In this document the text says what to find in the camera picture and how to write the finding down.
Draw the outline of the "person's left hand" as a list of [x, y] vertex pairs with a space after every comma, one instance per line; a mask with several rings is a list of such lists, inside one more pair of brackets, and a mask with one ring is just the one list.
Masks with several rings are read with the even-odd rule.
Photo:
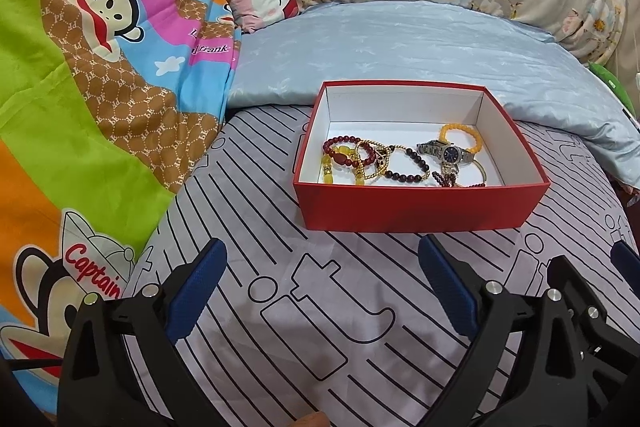
[[296, 419], [291, 427], [330, 427], [330, 420], [325, 413], [319, 411]]

